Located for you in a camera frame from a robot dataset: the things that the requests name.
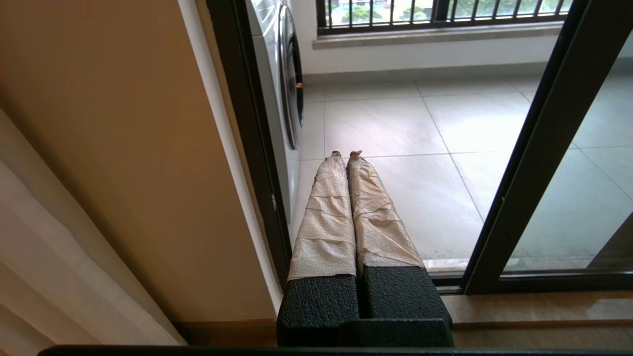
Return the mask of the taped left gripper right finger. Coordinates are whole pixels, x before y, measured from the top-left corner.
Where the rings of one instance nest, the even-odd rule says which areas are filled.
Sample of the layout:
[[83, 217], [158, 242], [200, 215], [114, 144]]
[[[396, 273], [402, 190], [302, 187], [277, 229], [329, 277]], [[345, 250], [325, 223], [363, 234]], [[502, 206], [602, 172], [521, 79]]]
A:
[[451, 348], [452, 317], [375, 167], [353, 151], [347, 164], [360, 280], [357, 347]]

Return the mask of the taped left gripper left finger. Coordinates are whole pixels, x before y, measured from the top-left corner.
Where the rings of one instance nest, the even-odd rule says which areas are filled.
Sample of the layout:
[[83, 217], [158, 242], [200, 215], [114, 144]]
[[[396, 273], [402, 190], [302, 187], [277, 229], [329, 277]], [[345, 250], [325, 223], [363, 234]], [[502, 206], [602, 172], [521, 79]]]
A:
[[334, 347], [339, 327], [359, 318], [357, 244], [342, 155], [314, 178], [276, 317], [279, 347]]

